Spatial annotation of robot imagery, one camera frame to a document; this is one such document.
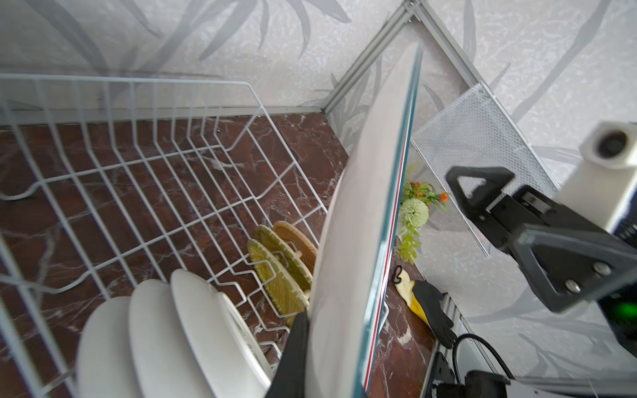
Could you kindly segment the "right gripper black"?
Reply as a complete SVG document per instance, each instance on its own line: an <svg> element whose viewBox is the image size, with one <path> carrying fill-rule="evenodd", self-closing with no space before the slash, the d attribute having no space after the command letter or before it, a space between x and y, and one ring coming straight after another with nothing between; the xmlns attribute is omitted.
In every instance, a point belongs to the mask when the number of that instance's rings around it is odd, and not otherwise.
<svg viewBox="0 0 637 398"><path fill-rule="evenodd" d="M482 180L468 197L460 178ZM490 242L519 264L532 292L553 313L595 302L616 340L636 353L636 236L619 237L530 186L499 197L515 174L505 167L452 167L456 203Z"/></svg>

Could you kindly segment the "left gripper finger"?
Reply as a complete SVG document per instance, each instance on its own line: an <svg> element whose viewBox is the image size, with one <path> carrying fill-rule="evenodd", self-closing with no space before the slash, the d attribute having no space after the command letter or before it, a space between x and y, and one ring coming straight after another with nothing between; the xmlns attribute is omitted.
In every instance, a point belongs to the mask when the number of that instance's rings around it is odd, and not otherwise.
<svg viewBox="0 0 637 398"><path fill-rule="evenodd" d="M265 398L305 397L305 369L310 320L304 310L295 316L279 366Z"/></svg>

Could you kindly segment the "white plate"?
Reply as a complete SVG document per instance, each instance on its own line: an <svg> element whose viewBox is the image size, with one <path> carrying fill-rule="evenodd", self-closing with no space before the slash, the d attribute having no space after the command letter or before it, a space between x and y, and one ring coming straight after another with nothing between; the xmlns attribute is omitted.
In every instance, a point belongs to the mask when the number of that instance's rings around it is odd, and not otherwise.
<svg viewBox="0 0 637 398"><path fill-rule="evenodd" d="M178 318L216 397L264 397L274 373L230 299L186 270L172 273Z"/></svg>
<svg viewBox="0 0 637 398"><path fill-rule="evenodd" d="M333 194L310 297L307 397L360 397L368 386L422 55L411 44L386 78Z"/></svg>
<svg viewBox="0 0 637 398"><path fill-rule="evenodd" d="M170 286L146 280L129 307L129 339L144 397L212 397L177 316Z"/></svg>
<svg viewBox="0 0 637 398"><path fill-rule="evenodd" d="M79 397L141 397L129 341L129 297L111 298L89 317L76 355Z"/></svg>

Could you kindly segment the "potted artificial flower plant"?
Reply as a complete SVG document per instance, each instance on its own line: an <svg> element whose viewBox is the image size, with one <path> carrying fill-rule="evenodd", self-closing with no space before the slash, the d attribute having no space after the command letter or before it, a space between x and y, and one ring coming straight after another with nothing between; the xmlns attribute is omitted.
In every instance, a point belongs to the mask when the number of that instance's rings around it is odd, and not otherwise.
<svg viewBox="0 0 637 398"><path fill-rule="evenodd" d="M397 236L400 245L397 254L401 260L414 265L421 248L420 230L429 220L431 208L447 211L447 192L436 192L429 182L414 180L411 175L418 167L411 164L405 174L398 212Z"/></svg>

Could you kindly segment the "green woven plate left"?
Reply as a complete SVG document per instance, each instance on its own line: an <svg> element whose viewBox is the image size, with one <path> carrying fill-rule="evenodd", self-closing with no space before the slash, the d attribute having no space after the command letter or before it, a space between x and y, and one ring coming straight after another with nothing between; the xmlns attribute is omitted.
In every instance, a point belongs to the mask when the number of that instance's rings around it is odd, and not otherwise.
<svg viewBox="0 0 637 398"><path fill-rule="evenodd" d="M255 273L273 303L278 315L291 328L297 313L309 306L305 292L299 287L278 258L258 240L248 240L247 249Z"/></svg>

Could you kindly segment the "green woven plate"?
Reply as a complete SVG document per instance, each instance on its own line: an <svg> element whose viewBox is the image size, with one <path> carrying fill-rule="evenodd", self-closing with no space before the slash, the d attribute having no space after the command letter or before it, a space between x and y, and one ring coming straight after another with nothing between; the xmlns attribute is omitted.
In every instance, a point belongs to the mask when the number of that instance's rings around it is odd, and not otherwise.
<svg viewBox="0 0 637 398"><path fill-rule="evenodd" d="M280 260L301 290L309 292L312 288L313 276L301 260L300 252L294 251L273 230L264 225L258 225L256 236L257 240Z"/></svg>
<svg viewBox="0 0 637 398"><path fill-rule="evenodd" d="M299 287L278 258L258 240L248 240L247 249L255 273L273 303L278 315L291 328L297 313L309 306L305 292Z"/></svg>

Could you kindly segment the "tan woven plate right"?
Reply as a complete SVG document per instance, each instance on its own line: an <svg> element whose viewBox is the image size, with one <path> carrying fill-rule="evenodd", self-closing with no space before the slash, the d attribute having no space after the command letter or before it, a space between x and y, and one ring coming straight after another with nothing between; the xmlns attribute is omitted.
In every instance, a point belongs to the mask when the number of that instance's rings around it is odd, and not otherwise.
<svg viewBox="0 0 637 398"><path fill-rule="evenodd" d="M299 229L288 222L278 221L274 225L274 232L286 243L291 244L295 252L300 252L300 260L310 273L315 271L318 249L316 245Z"/></svg>

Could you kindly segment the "yellow black rubber glove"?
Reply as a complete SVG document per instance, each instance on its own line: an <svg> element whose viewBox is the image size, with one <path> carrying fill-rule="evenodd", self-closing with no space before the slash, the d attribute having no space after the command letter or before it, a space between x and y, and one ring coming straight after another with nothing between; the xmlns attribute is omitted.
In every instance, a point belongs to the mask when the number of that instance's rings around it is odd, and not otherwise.
<svg viewBox="0 0 637 398"><path fill-rule="evenodd" d="M454 322L441 306L443 293L426 280L412 280L401 265L396 267L392 282L409 310L425 322L438 342L445 348L453 348L457 336L453 332Z"/></svg>

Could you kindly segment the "green woven plate middle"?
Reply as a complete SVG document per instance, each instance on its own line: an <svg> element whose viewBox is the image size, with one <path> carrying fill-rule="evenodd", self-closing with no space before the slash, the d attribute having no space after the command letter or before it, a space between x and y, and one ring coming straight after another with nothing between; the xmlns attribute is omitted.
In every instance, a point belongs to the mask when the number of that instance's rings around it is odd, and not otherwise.
<svg viewBox="0 0 637 398"><path fill-rule="evenodd" d="M264 225L258 225L256 236L257 240L280 260L301 290L309 292L312 288L313 276L301 260L300 252L294 251L273 230Z"/></svg>

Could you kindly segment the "white mesh wall basket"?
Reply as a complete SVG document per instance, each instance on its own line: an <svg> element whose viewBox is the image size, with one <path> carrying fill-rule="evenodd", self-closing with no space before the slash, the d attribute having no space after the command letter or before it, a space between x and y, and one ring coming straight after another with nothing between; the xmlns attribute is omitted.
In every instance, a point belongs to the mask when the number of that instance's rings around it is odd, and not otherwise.
<svg viewBox="0 0 637 398"><path fill-rule="evenodd" d="M449 192L447 172L461 167L505 167L515 173L504 191L530 185L554 196L559 185L489 86L468 89L424 126L411 144L437 182Z"/></svg>

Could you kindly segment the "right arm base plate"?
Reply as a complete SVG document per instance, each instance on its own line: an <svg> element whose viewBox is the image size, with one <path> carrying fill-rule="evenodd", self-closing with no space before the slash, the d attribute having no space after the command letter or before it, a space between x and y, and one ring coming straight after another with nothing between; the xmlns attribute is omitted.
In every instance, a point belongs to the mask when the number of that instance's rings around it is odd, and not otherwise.
<svg viewBox="0 0 637 398"><path fill-rule="evenodd" d="M431 361L423 392L424 398L499 398L507 397L506 388L511 384L504 376L486 371L470 371L464 382L455 375L441 353L435 353Z"/></svg>

